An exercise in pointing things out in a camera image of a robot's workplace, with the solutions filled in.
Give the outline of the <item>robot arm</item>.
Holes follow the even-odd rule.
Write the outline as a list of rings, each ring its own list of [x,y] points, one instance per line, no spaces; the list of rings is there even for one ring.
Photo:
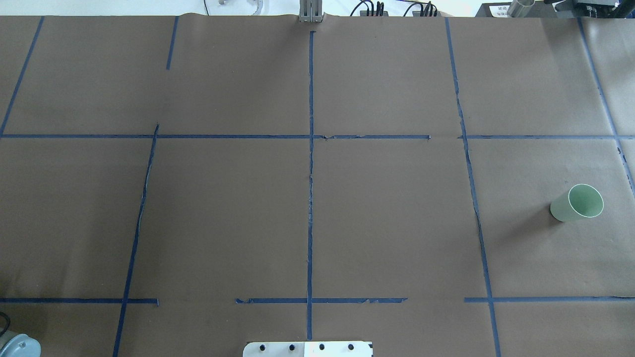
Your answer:
[[[27,334],[11,331],[11,319],[4,312],[0,312],[0,356],[1,357],[40,357],[41,344]]]

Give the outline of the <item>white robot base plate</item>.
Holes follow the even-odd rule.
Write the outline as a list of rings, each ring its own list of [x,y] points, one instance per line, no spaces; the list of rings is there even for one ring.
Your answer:
[[[248,343],[243,357],[373,357],[365,341],[295,341]]]

